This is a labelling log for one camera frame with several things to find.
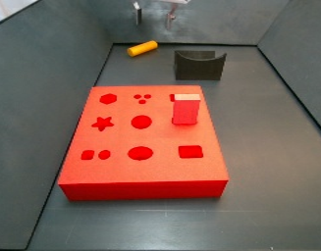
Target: red shape sorter box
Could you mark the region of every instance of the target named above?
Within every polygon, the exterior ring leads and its hole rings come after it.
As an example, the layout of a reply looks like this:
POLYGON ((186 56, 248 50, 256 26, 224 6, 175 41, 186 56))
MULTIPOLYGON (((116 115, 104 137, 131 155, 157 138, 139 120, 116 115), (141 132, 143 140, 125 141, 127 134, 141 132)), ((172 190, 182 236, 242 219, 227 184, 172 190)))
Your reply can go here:
POLYGON ((220 197, 226 183, 199 86, 92 88, 57 180, 69 200, 220 197), (172 124, 173 94, 200 95, 196 124, 172 124))

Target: shape sorter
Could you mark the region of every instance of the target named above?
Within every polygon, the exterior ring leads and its hole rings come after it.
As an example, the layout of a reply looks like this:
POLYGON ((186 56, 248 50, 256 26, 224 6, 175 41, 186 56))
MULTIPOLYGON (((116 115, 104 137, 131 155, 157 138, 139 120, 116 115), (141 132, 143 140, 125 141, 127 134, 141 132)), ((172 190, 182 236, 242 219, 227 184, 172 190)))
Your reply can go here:
POLYGON ((220 197, 223 155, 196 85, 93 87, 57 184, 73 200, 220 197), (172 123, 175 94, 198 94, 196 123, 172 123))

